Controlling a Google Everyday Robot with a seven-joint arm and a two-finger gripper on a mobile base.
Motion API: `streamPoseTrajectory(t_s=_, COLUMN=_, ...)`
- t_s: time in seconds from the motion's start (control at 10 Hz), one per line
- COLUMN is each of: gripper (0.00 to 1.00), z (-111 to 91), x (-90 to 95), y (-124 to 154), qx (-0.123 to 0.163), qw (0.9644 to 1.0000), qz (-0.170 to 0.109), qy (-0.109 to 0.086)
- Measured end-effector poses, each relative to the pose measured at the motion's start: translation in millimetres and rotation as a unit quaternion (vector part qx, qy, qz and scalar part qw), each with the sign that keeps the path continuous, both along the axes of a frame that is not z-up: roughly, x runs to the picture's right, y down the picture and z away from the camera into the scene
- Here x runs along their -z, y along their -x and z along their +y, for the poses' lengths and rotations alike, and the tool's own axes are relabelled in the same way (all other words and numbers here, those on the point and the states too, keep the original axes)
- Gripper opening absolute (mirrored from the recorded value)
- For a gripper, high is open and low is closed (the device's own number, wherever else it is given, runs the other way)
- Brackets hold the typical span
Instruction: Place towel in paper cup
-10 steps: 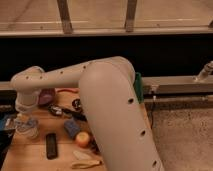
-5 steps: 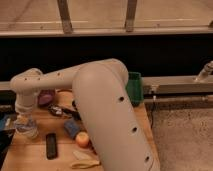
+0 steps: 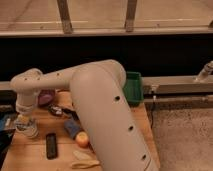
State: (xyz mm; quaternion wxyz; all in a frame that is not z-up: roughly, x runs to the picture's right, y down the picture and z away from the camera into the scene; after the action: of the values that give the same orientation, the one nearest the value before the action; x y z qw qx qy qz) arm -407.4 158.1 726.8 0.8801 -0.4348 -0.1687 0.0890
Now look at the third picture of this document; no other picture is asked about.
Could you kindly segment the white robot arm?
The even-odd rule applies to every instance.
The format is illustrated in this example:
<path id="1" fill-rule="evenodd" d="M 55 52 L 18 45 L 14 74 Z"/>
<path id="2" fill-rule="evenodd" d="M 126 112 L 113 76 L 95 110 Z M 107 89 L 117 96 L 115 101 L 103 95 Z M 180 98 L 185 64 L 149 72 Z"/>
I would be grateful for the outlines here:
<path id="1" fill-rule="evenodd" d="M 159 171 L 123 93 L 124 67 L 115 60 L 89 62 L 50 73 L 29 69 L 14 76 L 16 110 L 29 114 L 38 93 L 67 89 L 103 171 Z"/>

